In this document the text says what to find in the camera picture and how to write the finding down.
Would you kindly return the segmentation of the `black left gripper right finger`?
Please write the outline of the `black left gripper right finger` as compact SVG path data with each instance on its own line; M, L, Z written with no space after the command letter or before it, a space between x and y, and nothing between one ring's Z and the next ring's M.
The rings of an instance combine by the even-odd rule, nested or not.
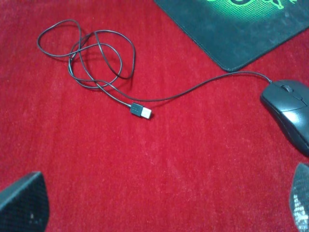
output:
M299 232L309 231L309 165L296 167L289 197L289 206Z

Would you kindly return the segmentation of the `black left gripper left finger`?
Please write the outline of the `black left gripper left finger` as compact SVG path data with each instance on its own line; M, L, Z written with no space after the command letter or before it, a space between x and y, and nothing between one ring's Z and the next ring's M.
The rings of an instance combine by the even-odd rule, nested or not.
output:
M31 172L0 192L2 232L43 232L48 224L49 212L42 172Z

